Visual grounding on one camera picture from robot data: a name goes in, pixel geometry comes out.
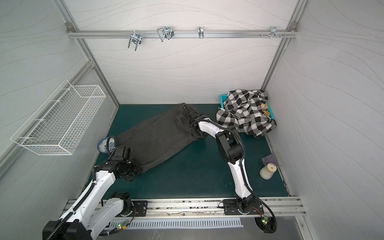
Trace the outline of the dark grey pinstripe shirt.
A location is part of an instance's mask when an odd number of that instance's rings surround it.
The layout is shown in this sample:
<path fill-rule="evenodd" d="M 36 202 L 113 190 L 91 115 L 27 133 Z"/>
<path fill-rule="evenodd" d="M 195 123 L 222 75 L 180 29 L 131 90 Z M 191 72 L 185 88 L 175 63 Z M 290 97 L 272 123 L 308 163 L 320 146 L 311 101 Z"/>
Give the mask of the dark grey pinstripe shirt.
<path fill-rule="evenodd" d="M 193 129 L 184 129 L 187 123 L 184 105 L 188 104 L 179 104 L 116 136 L 118 146 L 134 150 L 135 159 L 142 164 L 143 173 L 206 136 Z"/>

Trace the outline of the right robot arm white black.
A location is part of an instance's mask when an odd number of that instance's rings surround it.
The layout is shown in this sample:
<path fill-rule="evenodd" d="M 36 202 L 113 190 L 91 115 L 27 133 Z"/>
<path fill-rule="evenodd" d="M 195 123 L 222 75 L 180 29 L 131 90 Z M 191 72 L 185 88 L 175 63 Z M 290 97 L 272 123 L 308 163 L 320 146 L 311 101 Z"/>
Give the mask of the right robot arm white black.
<path fill-rule="evenodd" d="M 250 186 L 245 168 L 245 146 L 236 128 L 219 125 L 206 116 L 188 110 L 186 105 L 183 109 L 191 129 L 216 139 L 220 156 L 228 164 L 233 177 L 236 205 L 240 214 L 256 211 L 263 216 L 263 202 Z"/>

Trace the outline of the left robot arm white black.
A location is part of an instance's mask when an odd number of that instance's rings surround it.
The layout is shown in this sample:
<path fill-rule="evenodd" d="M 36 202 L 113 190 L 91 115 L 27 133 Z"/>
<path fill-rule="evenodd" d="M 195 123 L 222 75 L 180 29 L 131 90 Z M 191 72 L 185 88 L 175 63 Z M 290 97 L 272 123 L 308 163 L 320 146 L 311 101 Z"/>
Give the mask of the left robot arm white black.
<path fill-rule="evenodd" d="M 133 150 L 116 147 L 109 158 L 96 166 L 92 181 L 79 198 L 56 221 L 43 228 L 44 240 L 95 240 L 126 229 L 143 210 L 129 193 L 114 193 L 106 202 L 103 196 L 117 179 L 131 182 L 142 172 Z"/>

